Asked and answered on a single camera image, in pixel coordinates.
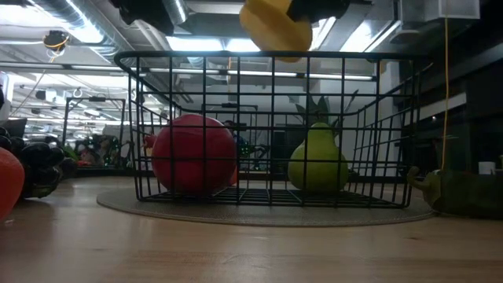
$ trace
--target yellow cable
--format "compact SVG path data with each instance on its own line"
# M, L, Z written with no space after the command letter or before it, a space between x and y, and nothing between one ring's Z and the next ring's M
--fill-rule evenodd
M442 141L442 170L446 166L446 146L447 146L447 114L449 112L449 0L446 1L446 114L443 120L443 141Z
M227 71L232 67L231 57L229 57L229 64L227 65ZM227 92L230 93L230 75L227 76Z
M54 59L56 59L57 55L60 53L60 48L61 48L62 46L63 46L63 45L60 45L60 46L58 46L58 47L57 47L57 50L56 50L56 53L55 53L55 54L56 54L56 56L51 57L51 58L50 58L49 63L53 63L53 62L54 62Z

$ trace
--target pear stem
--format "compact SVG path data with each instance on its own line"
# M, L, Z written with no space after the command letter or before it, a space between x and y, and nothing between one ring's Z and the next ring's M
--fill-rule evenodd
M416 189L420 189L423 192L428 191L430 189L430 182L417 181L417 173L419 173L419 168L415 166L411 167L407 174L407 182Z

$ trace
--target orange fruit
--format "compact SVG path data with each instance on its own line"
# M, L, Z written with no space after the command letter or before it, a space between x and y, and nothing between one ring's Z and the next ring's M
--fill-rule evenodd
M0 220L4 219L16 204L24 184L21 162L9 151L0 148Z

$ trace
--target fluorescent light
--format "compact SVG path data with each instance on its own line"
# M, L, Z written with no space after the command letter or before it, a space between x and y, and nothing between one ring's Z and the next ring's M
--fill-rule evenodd
M75 5L71 0L66 0L66 2L71 6L71 8L79 15L81 18L81 21L83 22L82 25L79 25L78 27L72 26L65 20L60 20L55 17L53 17L50 13L45 11L41 6L37 5L35 1L33 0L28 0L34 7L39 9L39 11L45 13L48 17L52 18L55 20L59 25L67 30L71 35L75 36L78 40L81 42L86 42L86 43L99 43L101 40L103 40L103 35L97 30L94 25L90 22L90 20L84 15L84 13L79 9L77 5Z
M364 20L360 26L353 31L353 34L347 39L342 52L363 52L372 42L372 29L369 23Z
M51 16L33 6L0 5L0 25L23 25L26 27L58 27Z
M310 74L312 79L343 79L342 75L337 74ZM358 80L358 81L371 81L373 79L370 75L346 75L344 79Z
M260 48L251 39L230 39L226 50L233 52L256 52L260 51Z
M46 74L46 76L44 76L44 79L42 80L42 82L44 82L47 78L52 78L53 79L52 81L57 82L54 84L66 84L66 85L73 86L73 87L79 87L79 86L85 87L85 85L81 84L80 82L77 82L76 80L70 78L67 75Z
M175 51L221 51L222 42L219 39L183 39L167 36L172 50Z
M77 102L70 101L70 104L71 105L76 105L77 107L80 107L80 108L87 108L87 106L85 106L84 104L82 104L82 102L77 105Z
M44 69L62 69L61 64L40 64L40 63L20 63L20 62L2 62L0 67L11 68L44 68Z
M72 65L75 70L91 70L91 71L110 71L110 72L121 72L120 67L115 66L88 66L88 65Z
M84 110L84 113L86 113L87 115L96 116L96 117L99 117L101 115L98 111L93 110L93 109L86 109L86 110Z
M365 52L372 52L374 49L376 49L385 39L387 39L388 36L390 36L393 31L395 31L398 27L402 25L402 22L400 20L397 20L386 32L384 32L372 45L370 45Z
M162 72L162 73L168 73L170 70L168 68L151 68L151 72ZM226 70L227 73L226 75L237 75L237 70ZM173 73L177 74L195 74L195 75L202 75L203 70L201 69L173 69ZM218 75L219 70L206 70L207 75ZM272 76L272 72L265 72L265 71L241 71L241 75L255 75L255 76ZM297 77L298 73L294 72L275 72L274 76L276 77L283 77L283 78L295 78ZM343 77L342 75L338 74L310 74L310 77L312 79L338 79L341 80ZM360 80L360 81L371 81L373 79L372 76L370 75L346 75L345 79L349 80Z
M311 43L311 48L309 48L309 50L318 50L320 48L335 23L335 17L318 21L318 26L313 28L313 42Z
M114 116L112 116L112 115L109 115L109 114L107 114L107 113L103 113L103 112L102 112L102 113L101 113L101 115L102 115L102 116L105 116L105 117L108 117L108 118L110 118L110 119L114 119L115 121L120 121L120 119L119 119L119 118L114 117Z
M20 118L20 117L9 117L9 120L15 120L15 119L28 119L28 121L31 122L47 122L47 123L64 123L64 119L49 119L49 118ZM104 125L112 125L112 126L119 126L120 125L120 120L119 121L109 121L109 120L103 120L103 119L68 119L68 123L95 123L95 124L104 124ZM167 121L163 120L162 123L159 121L144 121L145 125L166 125ZM129 121L124 121L124 125L129 125Z
M55 134L26 134L26 136L28 137L46 137L46 136L51 136L51 137L54 137L54 138L57 138L57 135Z
M74 77L87 85L98 87L127 89L128 85L128 78L125 76L75 75Z

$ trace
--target yellow object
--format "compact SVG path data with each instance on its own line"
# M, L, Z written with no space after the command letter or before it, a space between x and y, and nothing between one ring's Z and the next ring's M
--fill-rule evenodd
M295 22L287 15L290 0L247 0L239 13L241 26L264 51L308 51L313 31L307 18ZM297 62L300 58L278 58Z
M326 123L316 123L311 128L326 127ZM293 152L292 160L304 160L305 143ZM309 160L346 161L343 155L339 157L339 148L334 142L332 130L309 130L307 133L307 181L306 191L309 193L335 193L346 185L349 176L347 163L340 164L340 185L337 186L339 164L335 162L309 162ZM304 162L290 161L288 163L288 178L297 188L304 186Z
M445 40L446 40L446 115L443 120L443 141L442 141L442 170L446 167L446 147L447 147L447 118L449 117L449 0L446 1Z

